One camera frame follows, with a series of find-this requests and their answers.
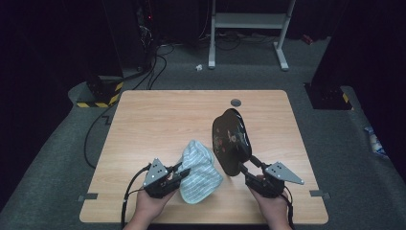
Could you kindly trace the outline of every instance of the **light blue cloth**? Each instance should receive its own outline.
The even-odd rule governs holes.
[[[182,162],[179,172],[191,169],[189,175],[180,183],[180,194],[189,204],[206,198],[223,181],[223,177],[214,167],[212,151],[196,140],[189,142],[179,162]]]

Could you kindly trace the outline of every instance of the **dark background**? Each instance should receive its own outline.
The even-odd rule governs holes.
[[[174,11],[182,9],[185,1],[191,8],[191,2],[194,3],[191,11],[199,16],[196,19],[190,14],[191,23],[202,29],[202,18],[205,20],[207,15],[206,1],[162,2],[173,6],[168,11]],[[355,88],[381,142],[404,177],[401,169],[405,163],[403,143],[406,141],[403,121],[406,116],[401,109],[406,85],[404,11],[399,7],[400,1],[358,1],[349,6],[345,14],[348,21],[334,33],[348,2],[298,0],[287,38],[309,35],[318,40],[333,36],[322,64],[339,62],[328,71],[319,71],[314,82],[319,82],[321,87],[330,87],[334,82],[334,86],[348,84]],[[258,0],[247,4],[247,1],[233,0],[217,1],[217,4],[219,11],[263,12],[282,11],[286,1],[270,4]],[[85,81],[87,65],[83,63],[88,59],[72,50],[73,37],[77,36],[70,19],[74,15],[67,14],[63,1],[2,1],[0,9],[3,99],[0,205],[3,207],[42,145],[72,108],[67,93]],[[101,12],[95,8],[86,13],[91,17]],[[107,33],[103,37],[108,37],[107,23],[100,26]]]

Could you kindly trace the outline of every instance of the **yellow and black tape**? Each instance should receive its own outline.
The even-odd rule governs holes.
[[[346,106],[351,107],[350,110],[354,110],[354,108],[352,107],[352,105],[350,103],[350,99],[347,96],[347,94],[343,93],[343,99],[344,99],[344,102],[346,103]]]
[[[123,88],[123,83],[120,82],[119,84],[116,85],[114,93],[111,95],[109,100],[106,100],[104,102],[99,102],[97,100],[93,102],[77,102],[78,107],[109,107],[112,106],[117,102],[119,99],[120,91]]]

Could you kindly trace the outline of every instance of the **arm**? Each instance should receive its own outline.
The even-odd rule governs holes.
[[[249,188],[257,200],[260,212],[272,230],[291,230],[287,221],[287,204],[280,196],[276,198],[265,198],[256,191]]]
[[[144,190],[138,192],[134,216],[124,230],[146,230],[152,221],[161,215],[165,205],[175,193],[176,191],[173,191],[160,199],[149,197]]]

